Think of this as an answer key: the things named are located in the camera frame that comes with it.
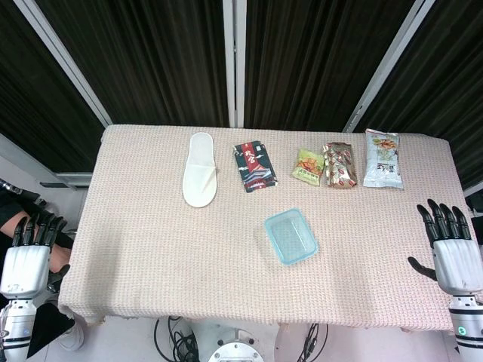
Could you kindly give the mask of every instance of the dark curtain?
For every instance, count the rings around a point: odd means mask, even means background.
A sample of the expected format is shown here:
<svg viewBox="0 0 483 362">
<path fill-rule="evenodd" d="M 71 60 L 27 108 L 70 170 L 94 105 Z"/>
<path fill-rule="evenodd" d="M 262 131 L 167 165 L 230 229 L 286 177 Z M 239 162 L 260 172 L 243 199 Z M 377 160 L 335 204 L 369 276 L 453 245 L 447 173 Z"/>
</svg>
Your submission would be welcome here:
<svg viewBox="0 0 483 362">
<path fill-rule="evenodd" d="M 221 0 L 37 0 L 116 124 L 228 127 Z"/>
<path fill-rule="evenodd" d="M 412 4 L 249 0 L 245 127 L 341 131 Z"/>
<path fill-rule="evenodd" d="M 0 133 L 53 171 L 92 171 L 103 127 L 12 1 L 0 42 Z"/>
<path fill-rule="evenodd" d="M 366 127 L 444 138 L 463 188 L 483 180 L 481 1 L 433 5 L 356 130 Z"/>
</svg>

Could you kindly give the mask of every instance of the floor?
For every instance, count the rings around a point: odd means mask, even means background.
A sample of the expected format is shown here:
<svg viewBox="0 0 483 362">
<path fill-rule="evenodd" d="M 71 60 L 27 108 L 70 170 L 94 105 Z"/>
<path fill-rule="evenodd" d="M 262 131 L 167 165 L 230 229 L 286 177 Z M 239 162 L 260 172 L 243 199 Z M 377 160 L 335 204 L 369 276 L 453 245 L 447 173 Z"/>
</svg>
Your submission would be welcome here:
<svg viewBox="0 0 483 362">
<path fill-rule="evenodd" d="M 44 189 L 36 180 L 0 159 L 0 178 L 16 186 L 41 193 L 52 207 L 76 228 L 87 194 L 86 190 Z M 46 346 L 31 362 L 157 361 L 162 360 L 153 344 L 154 320 L 125 320 L 108 317 L 104 324 L 86 329 L 85 345 L 78 351 L 64 351 L 57 341 Z M 307 331 L 305 325 L 284 325 L 277 339 L 275 359 L 294 362 Z M 161 348 L 168 349 L 166 328 L 160 328 Z M 362 329 L 330 326 L 327 345 L 318 361 L 336 362 L 460 362 L 454 337 L 443 332 L 405 333 L 396 328 Z"/>
</svg>

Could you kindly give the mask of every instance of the disposable slipper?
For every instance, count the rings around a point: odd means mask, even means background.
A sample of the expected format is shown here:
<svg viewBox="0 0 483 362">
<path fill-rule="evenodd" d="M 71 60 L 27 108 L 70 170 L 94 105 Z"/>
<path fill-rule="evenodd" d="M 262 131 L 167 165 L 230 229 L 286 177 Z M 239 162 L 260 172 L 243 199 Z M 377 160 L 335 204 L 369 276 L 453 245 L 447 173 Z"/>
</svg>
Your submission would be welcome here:
<svg viewBox="0 0 483 362">
<path fill-rule="evenodd" d="M 217 170 L 214 164 L 213 138 L 199 132 L 191 136 L 183 176 L 183 197 L 193 207 L 204 207 L 217 193 Z"/>
</svg>

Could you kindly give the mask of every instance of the robot finger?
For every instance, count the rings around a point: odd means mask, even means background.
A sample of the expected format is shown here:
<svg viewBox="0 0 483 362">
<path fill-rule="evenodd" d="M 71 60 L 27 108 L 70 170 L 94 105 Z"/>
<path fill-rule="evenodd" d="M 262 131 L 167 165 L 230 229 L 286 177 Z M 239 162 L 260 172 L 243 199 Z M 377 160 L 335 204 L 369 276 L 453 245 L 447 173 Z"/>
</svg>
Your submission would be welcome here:
<svg viewBox="0 0 483 362">
<path fill-rule="evenodd" d="M 413 267 L 413 269 L 424 275 L 425 277 L 428 277 L 430 279 L 433 279 L 434 281 L 438 281 L 436 278 L 436 271 L 435 269 L 427 268 L 426 266 L 422 266 L 420 262 L 418 262 L 414 257 L 409 256 L 408 257 L 409 264 Z"/>
<path fill-rule="evenodd" d="M 22 245 L 33 245 L 33 239 L 35 236 L 35 227 L 37 226 L 38 214 L 34 213 L 31 215 L 30 220 L 25 227 L 25 232 L 23 233 Z"/>
<path fill-rule="evenodd" d="M 438 204 L 429 198 L 428 205 L 431 207 L 432 215 L 435 217 L 436 229 L 439 233 L 438 240 L 449 239 L 450 233 L 448 231 L 448 227 L 446 226 L 445 216 L 443 215 Z"/>
<path fill-rule="evenodd" d="M 53 219 L 55 219 L 55 215 L 52 213 L 47 213 L 42 217 L 42 220 L 40 220 L 40 226 L 38 227 L 37 236 L 35 236 L 34 245 L 42 244 L 45 233 L 47 232 L 49 225 L 51 224 Z"/>
<path fill-rule="evenodd" d="M 471 240 L 471 233 L 469 232 L 468 222 L 460 209 L 453 206 L 453 213 L 457 218 L 458 226 L 460 227 L 460 234 L 463 239 Z"/>
<path fill-rule="evenodd" d="M 429 215 L 428 210 L 423 205 L 417 205 L 417 210 L 420 212 L 421 216 L 423 217 L 424 225 L 426 227 L 426 233 L 428 235 L 429 243 L 431 244 L 431 248 L 433 243 L 436 240 L 439 240 L 439 233 L 436 229 L 436 225 L 434 221 L 432 221 L 431 215 Z"/>
<path fill-rule="evenodd" d="M 27 217 L 23 217 L 17 224 L 14 232 L 14 239 L 12 241 L 12 247 L 18 247 L 23 239 L 23 230 L 25 229 L 25 224 L 27 223 Z"/>
<path fill-rule="evenodd" d="M 52 248 L 54 246 L 57 233 L 62 230 L 66 224 L 67 221 L 65 221 L 63 217 L 56 217 L 49 225 L 47 234 L 42 241 L 43 245 Z"/>
<path fill-rule="evenodd" d="M 460 228 L 458 227 L 458 224 L 456 222 L 456 217 L 454 217 L 453 212 L 445 204 L 440 204 L 439 207 L 441 208 L 443 214 L 445 215 L 446 224 L 448 225 L 448 229 L 450 232 L 450 238 L 461 239 Z"/>
</svg>

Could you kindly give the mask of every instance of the textured tablecloth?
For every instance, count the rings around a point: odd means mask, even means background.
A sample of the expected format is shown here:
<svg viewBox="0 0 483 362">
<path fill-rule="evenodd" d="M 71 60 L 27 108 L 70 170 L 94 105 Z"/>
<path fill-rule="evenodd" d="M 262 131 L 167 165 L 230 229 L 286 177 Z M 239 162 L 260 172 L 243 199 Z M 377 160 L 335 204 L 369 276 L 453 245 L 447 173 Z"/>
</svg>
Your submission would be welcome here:
<svg viewBox="0 0 483 362">
<path fill-rule="evenodd" d="M 218 181 L 202 209 L 181 191 L 189 138 L 198 131 L 214 139 Z M 247 194 L 232 147 L 252 140 L 266 145 L 278 185 Z M 299 148 L 320 152 L 330 141 L 352 144 L 354 189 L 291 176 Z M 450 330 L 449 297 L 407 262 L 415 256 L 433 266 L 417 204 L 433 198 L 466 212 L 448 142 L 401 135 L 404 190 L 361 185 L 365 150 L 363 133 L 108 127 L 60 310 L 88 321 L 172 314 Z M 319 252 L 286 266 L 263 221 L 292 207 L 306 217 Z"/>
</svg>

